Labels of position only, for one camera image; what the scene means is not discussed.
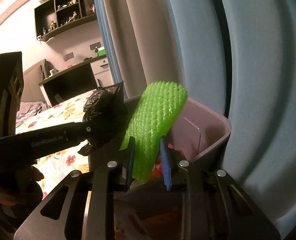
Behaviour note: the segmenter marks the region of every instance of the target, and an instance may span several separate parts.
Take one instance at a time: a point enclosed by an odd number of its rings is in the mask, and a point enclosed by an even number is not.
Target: white drawer
[[[95,74],[94,76],[100,87],[107,87],[114,84],[110,70]]]
[[[92,62],[91,68],[94,75],[102,71],[109,70],[108,60],[104,58],[104,59]]]

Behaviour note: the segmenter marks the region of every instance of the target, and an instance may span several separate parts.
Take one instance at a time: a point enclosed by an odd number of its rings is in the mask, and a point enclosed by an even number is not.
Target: wall shelf
[[[40,41],[48,41],[50,38],[55,37],[67,30],[86,24],[91,21],[97,20],[97,14],[91,10],[91,5],[94,4],[93,0],[76,0],[74,4],[60,8],[58,5],[63,6],[68,4],[71,0],[49,0],[34,10],[35,17],[35,32],[36,38]],[[76,12],[76,19],[68,22],[69,18]],[[56,23],[56,28],[49,31],[51,21]]]

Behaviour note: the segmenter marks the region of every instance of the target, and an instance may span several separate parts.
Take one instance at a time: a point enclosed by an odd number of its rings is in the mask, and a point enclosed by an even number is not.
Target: trash bag
[[[90,121],[94,117],[98,118],[100,115],[98,125],[102,126],[102,132],[88,138],[89,143],[78,151],[79,154],[88,156],[118,133],[126,131],[128,127],[128,111],[123,102],[123,82],[104,88],[99,87],[88,98],[83,111],[85,112],[83,122]]]

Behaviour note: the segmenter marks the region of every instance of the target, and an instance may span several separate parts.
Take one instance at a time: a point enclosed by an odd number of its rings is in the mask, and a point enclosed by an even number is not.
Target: silver rivet
[[[80,175],[80,172],[79,171],[72,171],[71,173],[70,173],[70,176],[72,177],[72,178],[76,178],[76,177],[78,177]]]
[[[115,162],[115,161],[110,161],[110,162],[108,162],[108,164],[107,164],[107,165],[108,165],[108,167],[109,167],[109,168],[114,168],[114,167],[116,167],[116,166],[117,166],[117,164],[118,164],[118,163],[117,163],[117,162]]]
[[[218,170],[217,171],[217,175],[219,176],[219,177],[224,177],[224,176],[226,176],[226,171],[223,171],[223,170]]]
[[[187,166],[189,166],[189,162],[188,161],[179,161],[179,165],[181,167],[187,167]]]

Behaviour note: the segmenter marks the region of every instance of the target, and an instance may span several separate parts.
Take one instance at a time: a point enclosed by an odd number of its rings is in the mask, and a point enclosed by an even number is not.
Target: green foam fruit sleeve
[[[159,151],[160,137],[176,121],[188,98],[187,91],[174,82],[154,82],[147,86],[126,131],[121,150],[129,138],[136,140],[132,177],[148,181]]]

